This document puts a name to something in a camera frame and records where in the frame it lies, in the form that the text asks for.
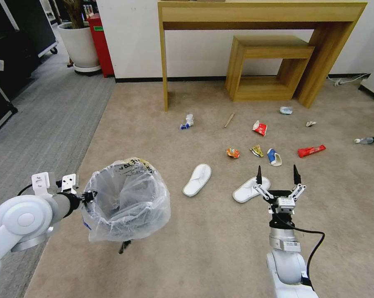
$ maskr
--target beige carpet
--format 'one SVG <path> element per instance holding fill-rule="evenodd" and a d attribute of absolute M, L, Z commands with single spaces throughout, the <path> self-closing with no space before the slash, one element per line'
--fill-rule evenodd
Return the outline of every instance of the beige carpet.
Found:
<path fill-rule="evenodd" d="M 309 110 L 296 101 L 233 103 L 223 82 L 170 89 L 176 93 L 165 113 L 161 83 L 117 84 L 79 171 L 84 187 L 93 171 L 117 159 L 148 160 L 169 188 L 170 222 L 119 255 L 117 243 L 89 244 L 75 212 L 49 240 L 25 297 L 272 297 L 267 204 L 260 197 L 239 204 L 232 192 L 258 165 L 273 189 L 290 189 L 295 163 L 307 190 L 294 222 L 326 233 L 311 265 L 319 297 L 374 298 L 374 145 L 353 142 L 374 135 L 374 101 L 357 86 L 329 82 Z M 292 115 L 279 114 L 285 104 Z M 179 131 L 187 113 L 195 125 Z M 266 137 L 251 131 L 257 119 L 268 125 Z M 307 128 L 309 120 L 318 124 Z M 255 157 L 249 147 L 256 144 L 275 148 L 283 165 Z M 298 157 L 298 148 L 320 144 L 327 149 Z M 229 159 L 228 147 L 241 157 Z M 211 165 L 212 177 L 198 195 L 185 197 L 181 190 L 199 163 Z M 297 236 L 307 258 L 318 237 Z"/>

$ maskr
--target gray carpet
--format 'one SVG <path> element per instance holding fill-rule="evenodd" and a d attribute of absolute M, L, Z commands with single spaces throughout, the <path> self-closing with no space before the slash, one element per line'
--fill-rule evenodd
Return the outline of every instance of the gray carpet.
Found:
<path fill-rule="evenodd" d="M 115 85 L 113 78 L 67 68 L 55 34 L 58 54 L 45 55 L 33 82 L 12 101 L 19 113 L 0 129 L 0 204 L 30 184 L 34 173 L 54 171 L 61 179 L 78 170 Z M 5 256 L 0 298 L 23 297 L 44 246 Z"/>

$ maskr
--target power cord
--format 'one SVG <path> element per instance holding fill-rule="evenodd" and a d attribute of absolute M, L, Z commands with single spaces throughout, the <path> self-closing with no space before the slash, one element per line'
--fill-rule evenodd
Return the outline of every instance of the power cord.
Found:
<path fill-rule="evenodd" d="M 300 231 L 300 232 L 304 232 L 304 233 L 310 233 L 310 234 L 320 234 L 322 235 L 321 236 L 321 239 L 319 240 L 319 242 L 316 244 L 316 246 L 314 247 L 314 249 L 312 250 L 309 258 L 308 258 L 308 262 L 307 262 L 307 276 L 308 276 L 308 279 L 310 279 L 310 264 L 311 264 L 311 260 L 312 260 L 312 257 L 314 256 L 314 253 L 316 252 L 316 250 L 318 249 L 318 247 L 322 244 L 323 240 L 325 239 L 325 233 L 324 232 L 321 232 L 321 231 L 310 231 L 310 230 L 304 230 L 304 229 L 301 229 L 301 228 L 296 228 L 294 226 L 292 226 L 291 224 L 287 223 L 287 222 L 284 222 L 278 215 L 277 212 L 274 211 L 274 214 L 276 215 L 276 217 L 278 218 L 278 220 L 280 222 L 282 222 L 283 224 L 293 228 L 294 230 L 297 230 L 297 231 Z"/>
<path fill-rule="evenodd" d="M 337 86 L 340 86 L 340 85 L 343 85 L 343 84 L 346 84 L 346 83 L 351 83 L 351 82 L 354 82 L 364 76 L 367 76 L 367 75 L 370 75 L 370 73 L 366 73 L 366 74 L 362 74 L 362 75 L 359 75 L 358 77 L 355 77 L 354 79 L 350 80 L 350 81 L 343 81 L 342 79 L 337 79 L 337 80 L 333 80 L 329 77 L 329 75 L 327 75 L 327 78 L 328 80 L 331 80 L 332 82 L 334 82 L 334 86 L 337 87 Z"/>
<path fill-rule="evenodd" d="M 30 185 L 27 185 L 26 187 L 24 187 L 22 190 L 20 190 L 20 192 L 18 193 L 18 195 L 17 196 L 20 196 L 20 195 L 22 195 L 22 193 L 24 192 L 24 191 L 26 191 L 28 188 L 30 188 L 30 187 L 32 187 L 32 184 L 30 184 Z"/>
<path fill-rule="evenodd" d="M 57 185 L 58 188 L 60 188 L 60 187 L 61 187 L 61 180 L 56 181 L 55 184 Z M 30 188 L 30 187 L 32 187 L 32 184 L 29 184 L 29 185 L 27 185 L 26 187 L 24 187 L 22 190 L 20 190 L 20 192 L 18 193 L 17 196 L 22 195 L 22 193 L 23 193 L 24 191 L 26 191 L 26 190 L 27 190 L 28 188 Z"/>

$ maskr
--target trash bag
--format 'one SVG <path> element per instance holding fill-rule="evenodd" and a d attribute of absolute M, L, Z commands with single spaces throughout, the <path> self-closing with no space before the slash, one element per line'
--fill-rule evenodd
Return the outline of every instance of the trash bag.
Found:
<path fill-rule="evenodd" d="M 85 192 L 94 200 L 82 207 L 89 241 L 148 237 L 170 219 L 169 191 L 159 172 L 143 159 L 115 161 L 94 172 Z"/>

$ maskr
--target floor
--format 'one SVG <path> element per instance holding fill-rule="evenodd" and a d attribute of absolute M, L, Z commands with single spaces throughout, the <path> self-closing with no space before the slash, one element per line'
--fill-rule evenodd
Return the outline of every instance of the floor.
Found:
<path fill-rule="evenodd" d="M 272 189 L 293 187 L 293 164 L 307 185 L 297 202 L 297 227 L 326 233 L 311 264 L 321 298 L 374 298 L 374 145 L 354 144 L 374 135 L 374 101 L 357 85 L 326 82 L 314 106 L 296 101 L 233 103 L 224 82 L 170 83 L 169 112 L 161 83 L 117 84 L 79 170 L 92 172 L 131 156 L 161 173 L 171 196 L 169 223 L 135 240 L 119 255 L 118 243 L 88 242 L 79 211 L 48 242 L 25 298 L 271 297 L 265 256 L 270 216 L 256 197 L 244 204 L 232 192 L 261 165 Z M 292 115 L 279 107 L 291 105 Z M 228 128 L 223 125 L 236 112 Z M 180 131 L 187 113 L 194 126 Z M 256 120 L 267 136 L 252 132 Z M 307 128 L 306 122 L 317 125 Z M 273 147 L 283 165 L 273 167 L 249 148 Z M 297 149 L 327 149 L 299 158 Z M 226 155 L 241 151 L 239 159 Z M 199 163 L 212 167 L 207 185 L 188 198 L 181 192 Z M 318 236 L 296 232 L 307 259 Z"/>
<path fill-rule="evenodd" d="M 67 52 L 48 53 L 31 84 L 12 102 L 19 112 L 0 129 L 0 204 L 31 183 L 31 175 L 78 170 L 113 91 L 113 78 L 67 68 Z M 45 247 L 9 253 L 2 262 L 0 298 L 22 298 Z"/>

